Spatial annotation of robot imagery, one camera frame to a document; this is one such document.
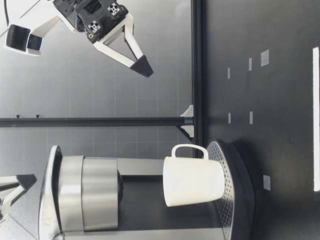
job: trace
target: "white mug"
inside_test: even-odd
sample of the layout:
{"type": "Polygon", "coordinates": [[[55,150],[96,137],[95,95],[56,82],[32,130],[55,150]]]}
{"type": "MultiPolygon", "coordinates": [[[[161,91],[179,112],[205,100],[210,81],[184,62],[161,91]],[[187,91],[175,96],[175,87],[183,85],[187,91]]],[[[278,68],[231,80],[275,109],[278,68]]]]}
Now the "white mug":
{"type": "Polygon", "coordinates": [[[225,174],[221,164],[209,160],[208,151],[193,144],[176,145],[163,165],[163,191],[168,207],[198,204],[222,198],[225,174]],[[199,149],[202,158],[176,157],[181,147],[199,149]]]}

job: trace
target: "gray tiled wall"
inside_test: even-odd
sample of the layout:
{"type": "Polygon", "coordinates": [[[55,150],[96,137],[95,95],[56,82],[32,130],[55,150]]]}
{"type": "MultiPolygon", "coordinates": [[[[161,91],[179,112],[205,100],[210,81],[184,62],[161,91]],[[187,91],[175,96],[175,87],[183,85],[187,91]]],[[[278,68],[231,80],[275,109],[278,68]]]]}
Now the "gray tiled wall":
{"type": "MultiPolygon", "coordinates": [[[[19,16],[35,0],[8,1],[19,16]]],[[[189,0],[119,0],[134,16],[134,34],[154,75],[145,78],[97,52],[83,35],[59,23],[45,38],[42,57],[0,47],[0,118],[176,117],[192,104],[189,0]]],[[[0,4],[0,34],[6,29],[0,4]]],[[[120,39],[112,47],[129,53],[120,39]]],[[[0,176],[35,173],[30,192],[0,227],[0,239],[38,237],[40,186],[51,146],[64,155],[155,158],[188,140],[175,127],[0,129],[0,176]]],[[[181,154],[189,156],[188,150],[181,154]]]]}

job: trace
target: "black metal rail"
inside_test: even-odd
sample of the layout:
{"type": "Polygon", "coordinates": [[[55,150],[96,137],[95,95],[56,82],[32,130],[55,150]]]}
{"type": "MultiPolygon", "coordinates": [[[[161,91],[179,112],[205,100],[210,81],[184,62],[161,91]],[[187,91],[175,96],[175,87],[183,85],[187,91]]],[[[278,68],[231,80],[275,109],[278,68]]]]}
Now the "black metal rail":
{"type": "Polygon", "coordinates": [[[192,98],[194,107],[193,143],[203,146],[203,76],[202,76],[202,1],[191,0],[192,19],[192,98]]]}
{"type": "Polygon", "coordinates": [[[111,117],[111,118],[0,118],[0,128],[28,127],[139,127],[193,125],[185,117],[111,117]]]}

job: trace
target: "coffee machine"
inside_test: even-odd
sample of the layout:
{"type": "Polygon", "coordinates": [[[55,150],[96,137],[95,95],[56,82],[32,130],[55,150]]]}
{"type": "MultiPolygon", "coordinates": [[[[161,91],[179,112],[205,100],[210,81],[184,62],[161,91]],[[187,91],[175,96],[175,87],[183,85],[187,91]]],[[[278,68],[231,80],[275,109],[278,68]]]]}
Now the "coffee machine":
{"type": "Polygon", "coordinates": [[[167,207],[161,159],[63,156],[53,146],[43,179],[39,240],[248,239],[253,187],[236,148],[207,148],[224,173],[221,199],[167,207]]]}

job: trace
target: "stainless steel cylinder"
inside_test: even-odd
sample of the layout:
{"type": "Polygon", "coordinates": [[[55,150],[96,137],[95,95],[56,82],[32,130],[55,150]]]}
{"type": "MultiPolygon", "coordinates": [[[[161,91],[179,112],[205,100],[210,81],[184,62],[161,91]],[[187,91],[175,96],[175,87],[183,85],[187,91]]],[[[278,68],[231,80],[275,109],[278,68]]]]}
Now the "stainless steel cylinder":
{"type": "Polygon", "coordinates": [[[58,184],[63,232],[118,227],[118,166],[111,158],[63,157],[58,184]]]}
{"type": "Polygon", "coordinates": [[[118,168],[116,159],[84,158],[82,213],[85,231],[118,227],[118,168]]]}

